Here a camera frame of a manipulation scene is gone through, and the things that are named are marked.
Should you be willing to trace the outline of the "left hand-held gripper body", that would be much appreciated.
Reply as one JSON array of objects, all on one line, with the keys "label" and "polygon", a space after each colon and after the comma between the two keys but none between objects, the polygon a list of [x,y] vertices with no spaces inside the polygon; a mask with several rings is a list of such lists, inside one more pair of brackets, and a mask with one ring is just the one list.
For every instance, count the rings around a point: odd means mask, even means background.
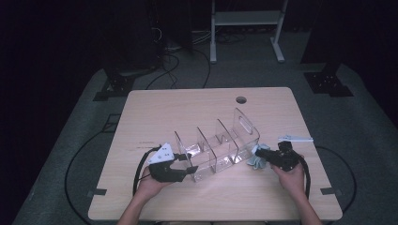
[{"label": "left hand-held gripper body", "polygon": [[162,183],[182,182],[186,176],[186,169],[172,169],[173,163],[174,152],[170,143],[166,142],[148,160],[151,176]]}]

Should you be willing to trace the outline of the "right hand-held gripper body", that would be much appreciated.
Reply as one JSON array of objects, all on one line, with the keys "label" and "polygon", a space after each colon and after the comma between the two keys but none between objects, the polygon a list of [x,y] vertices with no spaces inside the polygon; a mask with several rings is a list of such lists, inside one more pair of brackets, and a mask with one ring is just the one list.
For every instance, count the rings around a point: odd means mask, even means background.
[{"label": "right hand-held gripper body", "polygon": [[314,141],[313,138],[284,135],[279,137],[278,141],[278,149],[275,151],[269,150],[267,152],[267,162],[279,167],[285,172],[292,171],[299,163],[305,170],[308,169],[308,165],[304,157],[294,150],[292,143],[312,143]]}]

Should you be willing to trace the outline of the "light blue cleaning cloth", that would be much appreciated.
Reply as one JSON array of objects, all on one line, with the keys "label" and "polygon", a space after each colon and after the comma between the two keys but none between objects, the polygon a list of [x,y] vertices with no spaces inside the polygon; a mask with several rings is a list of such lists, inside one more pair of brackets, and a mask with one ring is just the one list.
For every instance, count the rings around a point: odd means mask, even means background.
[{"label": "light blue cleaning cloth", "polygon": [[255,153],[257,150],[269,150],[270,147],[264,143],[257,144],[252,149],[252,156],[248,159],[247,164],[252,166],[254,170],[264,169],[267,161],[261,157],[258,157]]}]

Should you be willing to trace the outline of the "clear acrylic divider organizer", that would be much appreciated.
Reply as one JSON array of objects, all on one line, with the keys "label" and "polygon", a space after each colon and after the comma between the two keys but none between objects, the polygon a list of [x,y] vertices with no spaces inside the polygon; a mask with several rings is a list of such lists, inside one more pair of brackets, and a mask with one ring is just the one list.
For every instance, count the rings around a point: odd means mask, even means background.
[{"label": "clear acrylic divider organizer", "polygon": [[260,134],[250,119],[239,108],[235,108],[231,127],[218,119],[215,134],[211,136],[206,136],[197,127],[196,142],[191,145],[185,144],[177,132],[175,137],[179,153],[188,157],[184,166],[196,168],[191,180],[199,182],[250,158]]}]

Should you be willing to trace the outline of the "person's left hand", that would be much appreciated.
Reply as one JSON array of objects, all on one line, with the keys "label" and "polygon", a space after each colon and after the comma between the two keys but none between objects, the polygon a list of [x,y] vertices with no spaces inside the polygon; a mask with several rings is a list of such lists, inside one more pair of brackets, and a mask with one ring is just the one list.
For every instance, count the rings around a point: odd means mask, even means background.
[{"label": "person's left hand", "polygon": [[151,176],[149,169],[145,167],[134,198],[141,202],[147,202],[167,186],[169,186],[169,183],[162,183],[155,180]]}]

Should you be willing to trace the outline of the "person's right hand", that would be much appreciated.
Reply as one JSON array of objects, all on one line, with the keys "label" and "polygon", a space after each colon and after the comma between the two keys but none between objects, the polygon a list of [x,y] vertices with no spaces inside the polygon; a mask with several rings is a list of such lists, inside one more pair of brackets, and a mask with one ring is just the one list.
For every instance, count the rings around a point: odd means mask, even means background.
[{"label": "person's right hand", "polygon": [[306,198],[304,171],[300,164],[289,172],[285,172],[275,165],[270,165],[270,168],[278,175],[280,184],[294,201]]}]

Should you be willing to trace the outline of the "black stand base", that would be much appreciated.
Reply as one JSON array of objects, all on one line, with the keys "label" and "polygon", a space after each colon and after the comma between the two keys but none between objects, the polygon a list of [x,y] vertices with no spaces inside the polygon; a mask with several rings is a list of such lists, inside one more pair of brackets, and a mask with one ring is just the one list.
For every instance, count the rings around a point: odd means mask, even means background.
[{"label": "black stand base", "polygon": [[135,79],[123,76],[117,71],[105,69],[106,80],[101,90],[96,93],[94,101],[106,101],[109,98],[126,97],[132,90]]},{"label": "black stand base", "polygon": [[304,77],[315,94],[329,94],[333,98],[352,97],[350,89],[337,77],[339,62],[327,62],[318,72],[305,72]]}]

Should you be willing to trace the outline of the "white metal stand frame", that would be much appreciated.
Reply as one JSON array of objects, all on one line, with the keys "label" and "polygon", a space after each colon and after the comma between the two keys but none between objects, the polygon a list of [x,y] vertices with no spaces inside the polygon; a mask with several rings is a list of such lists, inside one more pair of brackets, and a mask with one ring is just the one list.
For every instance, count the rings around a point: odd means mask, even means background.
[{"label": "white metal stand frame", "polygon": [[289,0],[283,0],[279,10],[261,11],[227,11],[219,12],[215,7],[215,0],[211,3],[210,21],[210,52],[209,61],[212,64],[217,62],[216,28],[219,26],[246,26],[246,25],[275,25],[276,32],[271,37],[270,43],[279,63],[285,61],[279,45],[279,39],[283,28],[283,21]]}]

